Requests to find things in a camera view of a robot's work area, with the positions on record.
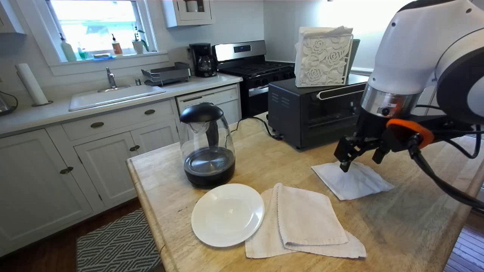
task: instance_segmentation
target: dish rack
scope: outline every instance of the dish rack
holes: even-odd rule
[[[188,81],[190,78],[190,65],[185,62],[175,62],[175,66],[143,70],[146,78],[145,84],[151,86],[164,86],[180,81]]]

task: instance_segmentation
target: bottle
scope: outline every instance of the bottle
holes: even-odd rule
[[[65,58],[67,59],[67,61],[76,61],[77,58],[76,58],[76,55],[74,54],[74,51],[72,50],[72,46],[65,41],[64,37],[62,36],[62,33],[59,33],[59,34],[61,36],[60,40],[62,41],[60,45],[62,47],[62,51],[64,51]]]
[[[111,35],[113,35],[113,50],[114,50],[114,54],[116,54],[116,55],[122,55],[122,49],[121,49],[120,43],[116,42],[116,38],[114,37],[114,34],[111,34]]]
[[[81,48],[81,43],[77,43],[77,52],[79,53],[81,59],[86,60],[88,58],[88,54],[85,52],[85,49]]]

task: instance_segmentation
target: floor mat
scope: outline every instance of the floor mat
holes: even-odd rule
[[[77,272],[148,272],[160,255],[142,209],[79,237]]]

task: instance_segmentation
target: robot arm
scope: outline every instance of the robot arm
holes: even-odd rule
[[[437,102],[446,115],[411,115],[430,82],[437,82]],[[356,132],[341,138],[334,154],[347,172],[351,161],[366,151],[375,150],[373,160],[379,164],[389,151],[409,150],[446,193],[484,208],[447,183],[439,184],[442,180],[436,180],[420,155],[427,144],[450,141],[468,134],[472,125],[484,124],[483,104],[484,11],[469,0],[411,2],[389,23],[363,94]]]

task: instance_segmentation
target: folded towel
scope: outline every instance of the folded towel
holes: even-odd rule
[[[355,199],[395,188],[369,166],[358,162],[352,162],[347,173],[339,168],[339,162],[311,168],[339,200]]]
[[[245,241],[247,257],[266,258],[294,251],[366,257],[363,244],[342,228],[327,196],[280,183],[261,196],[267,210],[260,228]]]

